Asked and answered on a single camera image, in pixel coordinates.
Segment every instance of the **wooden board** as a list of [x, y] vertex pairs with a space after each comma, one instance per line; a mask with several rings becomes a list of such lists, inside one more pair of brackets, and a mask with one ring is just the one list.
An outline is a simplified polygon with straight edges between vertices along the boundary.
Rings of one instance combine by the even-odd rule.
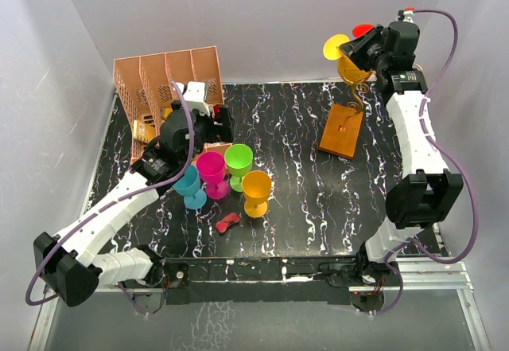
[[355, 111], [353, 108], [339, 104], [331, 106], [324, 134], [318, 146], [319, 150], [343, 158], [353, 158], [356, 152], [357, 140], [359, 139], [360, 125], [364, 117], [364, 113], [360, 112], [358, 115], [347, 119]]

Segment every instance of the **marble pattern surface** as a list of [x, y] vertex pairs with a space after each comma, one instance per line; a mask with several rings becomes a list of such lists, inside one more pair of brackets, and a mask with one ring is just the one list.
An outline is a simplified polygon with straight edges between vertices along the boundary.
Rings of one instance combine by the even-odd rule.
[[[188, 211], [182, 197], [170, 191], [143, 209], [103, 251], [148, 244], [165, 257], [355, 253], [383, 221], [385, 196], [401, 174], [395, 130], [372, 87], [363, 95], [365, 116], [351, 161], [317, 150], [330, 106], [351, 100], [345, 84], [223, 88], [236, 119], [235, 142], [253, 150], [253, 170], [264, 170], [272, 177], [269, 212], [260, 219], [246, 216], [242, 194], [232, 189], [224, 199], [209, 199], [201, 210]], [[89, 206], [126, 172], [130, 140], [130, 127], [117, 100]], [[240, 225], [219, 236], [216, 222], [232, 212], [240, 215]], [[440, 251], [433, 231], [420, 238], [430, 251]]]

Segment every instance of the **gray wall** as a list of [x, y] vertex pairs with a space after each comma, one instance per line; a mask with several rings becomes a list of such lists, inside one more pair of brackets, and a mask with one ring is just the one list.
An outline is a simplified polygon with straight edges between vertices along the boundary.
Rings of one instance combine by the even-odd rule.
[[[432, 96], [430, 113], [439, 142], [472, 176], [480, 199], [480, 232], [466, 264], [493, 348], [507, 349], [509, 293], [509, 119], [507, 118], [507, 31], [509, 0], [441, 0], [457, 18], [460, 43], [449, 72]], [[431, 81], [452, 43], [447, 18], [424, 28], [418, 63]], [[470, 237], [472, 214], [466, 192], [441, 226], [447, 246], [458, 254]]]
[[72, 0], [111, 70], [113, 60], [217, 45], [223, 81], [336, 77], [322, 46], [359, 23], [387, 23], [438, 0]]
[[0, 349], [18, 350], [32, 242], [77, 218], [113, 82], [70, 0], [0, 0], [0, 21]]

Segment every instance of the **desk organizer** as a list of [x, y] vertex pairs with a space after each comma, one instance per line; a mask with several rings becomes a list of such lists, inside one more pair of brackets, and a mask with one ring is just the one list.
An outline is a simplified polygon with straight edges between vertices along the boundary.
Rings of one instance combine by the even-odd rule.
[[[224, 104], [220, 64], [215, 46], [115, 59], [113, 80], [131, 131], [134, 121], [141, 120], [154, 126], [156, 135], [159, 135], [163, 123], [161, 109], [170, 107], [172, 101], [178, 99], [177, 92], [171, 85], [172, 81], [183, 84], [192, 80], [204, 82], [208, 86], [207, 104]], [[204, 152], [224, 153], [230, 145], [206, 144]], [[131, 163], [142, 156], [145, 146], [144, 142], [133, 138]]]

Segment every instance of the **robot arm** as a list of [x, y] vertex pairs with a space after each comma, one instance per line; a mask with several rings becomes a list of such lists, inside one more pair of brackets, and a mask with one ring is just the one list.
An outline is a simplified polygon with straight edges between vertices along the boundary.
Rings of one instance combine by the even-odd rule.
[[[376, 71], [375, 87], [394, 122], [403, 162], [402, 180], [387, 194], [387, 216], [359, 251], [363, 270], [383, 271], [389, 252], [445, 219], [463, 187], [463, 178], [449, 172], [427, 139], [429, 135], [434, 140], [425, 105], [427, 86], [422, 72], [414, 68], [420, 32], [411, 19], [403, 17], [400, 13], [399, 21], [386, 28], [377, 25], [340, 46], [359, 69]], [[397, 254], [392, 252], [389, 262]]]
[[[205, 84], [189, 82], [185, 100], [192, 110], [194, 130], [193, 155], [204, 149], [206, 142], [231, 142], [233, 119], [224, 105], [211, 114], [204, 102]], [[40, 277], [72, 307], [95, 291], [97, 286], [128, 279], [148, 279], [161, 259], [147, 246], [128, 252], [98, 254], [108, 240], [132, 217], [158, 200], [171, 184], [127, 196], [147, 186], [167, 181], [177, 175], [188, 157], [189, 131], [180, 102], [172, 103], [173, 112], [161, 125], [161, 134], [152, 140], [122, 180], [90, 211], [55, 236], [43, 232], [34, 241], [36, 266], [42, 264], [57, 241], [90, 216], [89, 224], [71, 236], [46, 264]]]

